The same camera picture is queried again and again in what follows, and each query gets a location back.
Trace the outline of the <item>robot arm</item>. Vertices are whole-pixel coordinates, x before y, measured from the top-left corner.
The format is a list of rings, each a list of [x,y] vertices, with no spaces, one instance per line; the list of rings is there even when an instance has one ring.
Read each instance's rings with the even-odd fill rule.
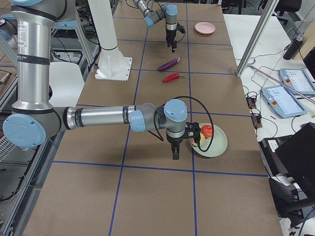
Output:
[[[79,67],[70,72],[56,72],[55,84],[50,83],[50,46],[52,27],[76,26],[74,0],[10,0],[11,13],[17,20],[17,101],[12,115],[3,123],[4,137],[14,146],[29,149],[41,145],[48,138],[76,127],[130,124],[132,131],[166,129],[172,157],[179,159],[180,143],[194,138],[200,148],[200,128],[197,122],[189,123],[187,107],[182,100],[173,98],[164,105],[146,103],[140,106],[124,105],[97,109],[74,108],[84,86],[70,85]],[[178,8],[163,3],[153,11],[148,1],[134,0],[136,9],[144,16],[146,26],[152,27],[165,20],[167,47],[177,47],[176,32]],[[100,49],[96,79],[127,81],[132,58],[124,57],[119,49],[108,0],[89,0]]]
[[[167,47],[170,47],[171,51],[175,52],[178,43],[178,40],[176,40],[177,32],[179,31],[183,35],[186,34],[185,28],[180,25],[177,20],[177,6],[168,3],[158,3],[157,10],[153,10],[149,7],[149,0],[134,0],[133,4],[142,12],[144,22],[148,28],[154,26],[162,20],[165,20],[165,40],[167,42]]]

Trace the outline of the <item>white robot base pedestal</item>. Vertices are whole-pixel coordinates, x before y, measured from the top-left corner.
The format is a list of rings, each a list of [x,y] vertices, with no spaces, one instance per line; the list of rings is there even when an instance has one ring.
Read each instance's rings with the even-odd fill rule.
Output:
[[[101,47],[95,78],[127,81],[132,58],[124,57],[119,49],[110,1],[91,0],[89,6]]]

